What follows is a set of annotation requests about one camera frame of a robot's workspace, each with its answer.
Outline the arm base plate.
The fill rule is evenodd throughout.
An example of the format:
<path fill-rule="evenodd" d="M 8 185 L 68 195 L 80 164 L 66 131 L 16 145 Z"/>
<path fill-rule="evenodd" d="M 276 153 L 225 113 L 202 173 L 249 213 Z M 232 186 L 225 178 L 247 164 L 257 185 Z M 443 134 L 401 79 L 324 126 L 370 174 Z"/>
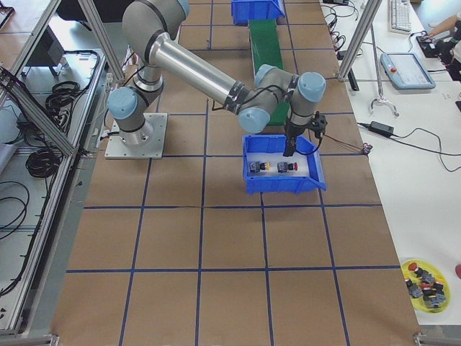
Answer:
<path fill-rule="evenodd" d="M 145 112 L 143 127 L 132 133 L 119 129 L 117 121 L 112 125 L 112 131 L 117 134 L 110 136 L 105 157 L 107 159 L 161 159 L 164 152 L 167 128 L 167 113 Z"/>

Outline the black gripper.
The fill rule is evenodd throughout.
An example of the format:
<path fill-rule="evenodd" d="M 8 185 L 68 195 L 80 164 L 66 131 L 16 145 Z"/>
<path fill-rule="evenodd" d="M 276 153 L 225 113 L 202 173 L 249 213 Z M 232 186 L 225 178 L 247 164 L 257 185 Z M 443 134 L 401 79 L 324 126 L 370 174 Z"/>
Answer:
<path fill-rule="evenodd" d="M 315 138 L 320 140 L 326 132 L 328 122 L 325 115 L 315 111 L 311 115 L 299 115 L 291 112 L 285 121 L 285 149 L 284 157 L 291 157 L 296 152 L 297 137 L 301 136 L 305 130 L 314 132 Z"/>

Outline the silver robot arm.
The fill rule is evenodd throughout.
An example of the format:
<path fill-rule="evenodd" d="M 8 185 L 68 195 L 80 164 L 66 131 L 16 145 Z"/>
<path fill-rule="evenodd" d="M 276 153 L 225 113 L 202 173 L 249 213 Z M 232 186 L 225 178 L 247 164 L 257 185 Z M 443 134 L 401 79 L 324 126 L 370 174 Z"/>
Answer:
<path fill-rule="evenodd" d="M 107 100 L 119 128 L 116 142 L 122 149 L 121 158 L 163 153 L 164 119 L 146 114 L 163 90 L 163 70 L 235 114 L 248 133 L 262 132 L 278 104 L 289 104 L 284 124 L 285 156 L 295 153 L 297 139 L 305 130 L 313 131 L 318 140 L 323 138 L 327 121 L 316 107 L 323 98 L 326 81 L 320 74 L 298 76 L 264 64 L 256 72 L 254 88 L 249 89 L 175 41 L 188 15 L 188 1 L 133 1 L 124 11 L 123 32 L 143 65 L 127 86 L 112 91 Z"/>

